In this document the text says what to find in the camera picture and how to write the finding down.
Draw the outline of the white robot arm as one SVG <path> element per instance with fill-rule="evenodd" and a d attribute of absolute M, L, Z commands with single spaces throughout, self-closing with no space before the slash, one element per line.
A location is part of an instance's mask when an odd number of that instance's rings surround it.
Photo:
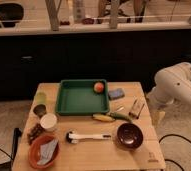
<path fill-rule="evenodd" d="M 147 98 L 155 109 L 179 100 L 191 107 L 191 63 L 181 62 L 159 70 L 154 76 L 155 86 Z"/>

